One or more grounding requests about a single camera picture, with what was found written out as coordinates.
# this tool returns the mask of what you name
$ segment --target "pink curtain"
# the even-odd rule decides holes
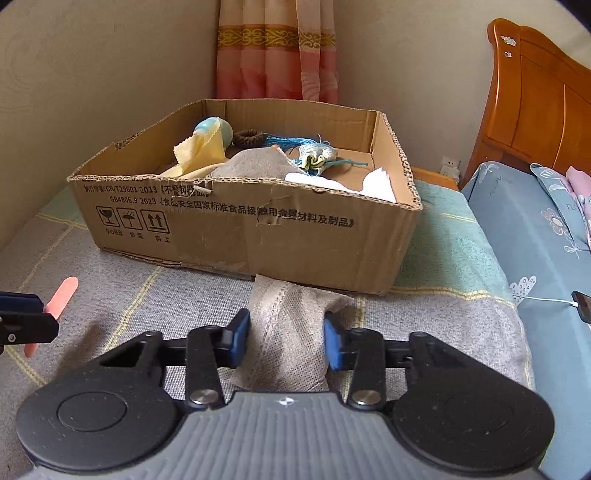
[[[221,0],[218,98],[336,103],[333,0]]]

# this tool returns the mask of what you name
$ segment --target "umbrella symbol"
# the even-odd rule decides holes
[[[121,215],[121,218],[125,218],[125,219],[127,219],[127,221],[129,222],[129,226],[130,226],[130,227],[132,226],[132,223],[131,223],[131,221],[132,221],[132,220],[135,220],[135,216],[134,216],[134,214],[133,214],[133,213],[131,213],[131,212],[127,212],[126,214],[124,214],[124,215]]]

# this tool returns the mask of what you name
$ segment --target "bed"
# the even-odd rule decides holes
[[[424,330],[497,371],[534,388],[530,352],[507,281],[460,192],[416,181],[423,200],[413,241],[391,292],[354,295],[348,326],[407,339]],[[22,346],[0,355],[0,478],[30,468],[14,430],[18,405],[56,375],[146,330],[165,338],[196,326],[225,323],[248,305],[253,282],[196,270],[163,268],[98,249],[69,190],[58,194],[0,251],[0,290],[37,293],[47,301],[70,275],[80,287],[64,311],[60,334],[32,360]],[[226,398],[233,390],[221,371]],[[182,368],[166,389],[184,395]],[[327,376],[347,393],[347,375]],[[404,372],[387,376],[389,398],[405,391]]]
[[[560,182],[570,166],[591,171],[591,71],[508,20],[493,21],[488,38],[494,74],[462,193],[513,293],[591,294],[583,218],[569,223],[574,206]],[[580,479],[591,471],[591,328],[567,303],[515,300],[537,391],[556,418],[542,470]]]

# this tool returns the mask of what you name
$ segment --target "open cardboard box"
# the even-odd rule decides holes
[[[328,140],[367,167],[324,176],[353,190],[375,168],[396,203],[273,179],[160,177],[173,147],[208,116],[234,131]],[[168,266],[382,294],[392,286],[422,209],[383,113],[301,100],[201,100],[110,145],[69,178],[100,248]]]

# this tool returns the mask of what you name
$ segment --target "wooden headboard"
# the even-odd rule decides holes
[[[591,172],[591,70],[539,31],[503,18],[488,26],[495,70],[462,184],[478,165]]]

